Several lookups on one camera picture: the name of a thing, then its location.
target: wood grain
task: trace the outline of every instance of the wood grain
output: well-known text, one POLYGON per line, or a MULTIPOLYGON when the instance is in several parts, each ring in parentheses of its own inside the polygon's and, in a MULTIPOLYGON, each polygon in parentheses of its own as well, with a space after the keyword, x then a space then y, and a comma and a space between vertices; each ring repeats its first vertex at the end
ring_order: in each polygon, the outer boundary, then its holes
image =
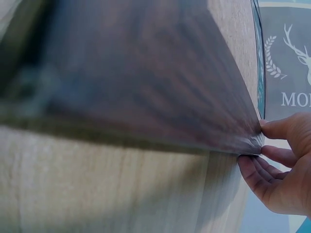
MULTIPOLYGON (((256 107, 250 2, 210 0, 208 7, 256 107)), ((237 233, 246 191, 228 154, 138 150, 0 127, 0 232, 237 233)))
POLYGON ((256 111, 205 1, 66 0, 51 24, 40 90, 19 115, 260 153, 256 111))

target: sign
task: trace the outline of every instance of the sign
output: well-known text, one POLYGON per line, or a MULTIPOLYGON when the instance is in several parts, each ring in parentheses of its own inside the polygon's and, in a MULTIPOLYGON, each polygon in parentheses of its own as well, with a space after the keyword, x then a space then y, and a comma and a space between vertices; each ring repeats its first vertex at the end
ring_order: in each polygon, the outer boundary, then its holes
POLYGON ((311 1, 260 2, 266 119, 311 112, 311 1))

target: laurel wreath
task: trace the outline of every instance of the laurel wreath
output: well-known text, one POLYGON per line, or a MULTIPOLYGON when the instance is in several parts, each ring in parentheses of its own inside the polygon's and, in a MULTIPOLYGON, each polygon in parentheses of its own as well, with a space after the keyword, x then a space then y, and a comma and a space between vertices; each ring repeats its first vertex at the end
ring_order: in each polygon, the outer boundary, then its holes
POLYGON ((275 40, 276 35, 270 36, 264 43, 264 49, 266 54, 266 70, 270 73, 271 76, 274 76, 275 78, 280 77, 281 79, 284 79, 287 75, 282 74, 281 69, 273 63, 271 58, 270 48, 275 40))

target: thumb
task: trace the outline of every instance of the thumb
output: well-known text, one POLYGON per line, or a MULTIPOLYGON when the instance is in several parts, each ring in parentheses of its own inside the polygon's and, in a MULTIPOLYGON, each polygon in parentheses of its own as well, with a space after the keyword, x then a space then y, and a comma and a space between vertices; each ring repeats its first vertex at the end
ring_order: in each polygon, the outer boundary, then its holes
POLYGON ((282 120, 260 123, 270 139, 285 139, 300 158, 311 152, 311 113, 296 113, 282 120))

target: hand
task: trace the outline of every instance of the hand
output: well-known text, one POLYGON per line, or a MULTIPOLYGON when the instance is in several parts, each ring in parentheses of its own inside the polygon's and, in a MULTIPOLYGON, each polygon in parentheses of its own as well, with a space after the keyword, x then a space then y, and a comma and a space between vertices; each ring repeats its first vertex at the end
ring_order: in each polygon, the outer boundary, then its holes
POLYGON ((240 156, 243 178, 255 195, 271 211, 311 217, 311 113, 260 122, 270 139, 286 139, 291 150, 264 146, 261 153, 291 168, 281 172, 259 156, 240 156))

